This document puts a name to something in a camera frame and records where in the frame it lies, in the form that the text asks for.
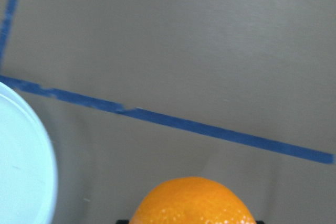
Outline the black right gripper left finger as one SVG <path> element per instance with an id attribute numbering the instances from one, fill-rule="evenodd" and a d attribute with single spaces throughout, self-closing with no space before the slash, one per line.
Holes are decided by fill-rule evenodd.
<path id="1" fill-rule="evenodd" d="M 122 219 L 122 220 L 117 220 L 117 221 L 116 221 L 116 224 L 129 224 L 129 220 L 124 220 L 124 219 Z"/>

